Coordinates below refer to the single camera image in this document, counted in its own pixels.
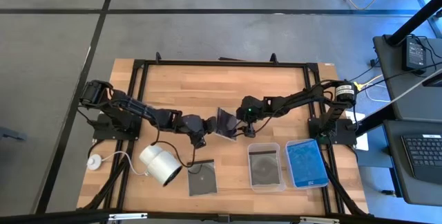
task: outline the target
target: blue lid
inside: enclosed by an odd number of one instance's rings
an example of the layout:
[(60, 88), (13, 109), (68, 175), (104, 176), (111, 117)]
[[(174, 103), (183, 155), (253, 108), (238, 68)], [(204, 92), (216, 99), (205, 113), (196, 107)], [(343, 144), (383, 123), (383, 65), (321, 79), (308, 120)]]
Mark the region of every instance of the blue lid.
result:
[(328, 183), (327, 172), (316, 140), (287, 146), (287, 157), (296, 187), (311, 187)]

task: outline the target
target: keyboard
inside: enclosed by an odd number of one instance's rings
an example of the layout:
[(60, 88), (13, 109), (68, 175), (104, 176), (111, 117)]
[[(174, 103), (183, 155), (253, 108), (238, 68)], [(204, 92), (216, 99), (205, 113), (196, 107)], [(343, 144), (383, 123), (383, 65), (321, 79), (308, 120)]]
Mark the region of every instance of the keyboard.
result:
[(401, 136), (416, 179), (442, 184), (442, 135)]

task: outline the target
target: power adapter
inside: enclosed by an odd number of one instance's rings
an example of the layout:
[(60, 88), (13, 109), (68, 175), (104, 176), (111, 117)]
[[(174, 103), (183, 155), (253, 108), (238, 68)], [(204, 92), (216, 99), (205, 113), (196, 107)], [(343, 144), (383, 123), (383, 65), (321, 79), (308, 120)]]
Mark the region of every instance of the power adapter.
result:
[(403, 41), (402, 49), (402, 69), (404, 71), (418, 69), (413, 72), (417, 75), (425, 73), (425, 68), (422, 67), (427, 66), (427, 54), (422, 45), (414, 38), (407, 37)]

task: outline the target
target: metal leg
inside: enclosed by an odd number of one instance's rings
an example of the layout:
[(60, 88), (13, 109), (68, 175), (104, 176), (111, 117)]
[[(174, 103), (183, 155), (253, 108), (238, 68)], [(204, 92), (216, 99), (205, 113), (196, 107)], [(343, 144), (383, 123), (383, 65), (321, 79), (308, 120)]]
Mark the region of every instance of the metal leg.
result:
[(0, 140), (2, 138), (14, 138), (16, 140), (26, 140), (26, 134), (13, 131), (11, 129), (0, 127)]
[(383, 190), (381, 191), (381, 193), (385, 194), (386, 196), (394, 196), (402, 198), (401, 186), (399, 185), (398, 177), (396, 175), (396, 170), (394, 168), (390, 168), (390, 175), (392, 176), (394, 190)]
[(413, 30), (427, 21), (442, 7), (442, 0), (431, 0), (422, 7), (410, 20), (402, 25), (392, 36), (387, 39), (389, 45), (395, 46), (404, 40)]

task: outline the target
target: cd case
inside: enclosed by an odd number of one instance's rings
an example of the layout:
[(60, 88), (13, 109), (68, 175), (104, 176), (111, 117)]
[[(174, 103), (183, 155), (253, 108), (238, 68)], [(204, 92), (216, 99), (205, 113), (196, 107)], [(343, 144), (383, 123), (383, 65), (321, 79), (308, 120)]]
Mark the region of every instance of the cd case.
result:
[(324, 187), (329, 179), (316, 140), (289, 141), (285, 146), (289, 174), (294, 187)]
[(189, 179), (189, 196), (218, 192), (214, 160), (195, 161), (193, 166), (187, 169), (187, 178)]
[(285, 189), (277, 143), (255, 143), (247, 148), (250, 186), (254, 192), (281, 192)]
[(236, 137), (233, 136), (237, 132), (236, 127), (238, 125), (238, 121), (239, 120), (236, 119), (236, 116), (227, 113), (218, 107), (216, 112), (216, 135), (236, 141)]

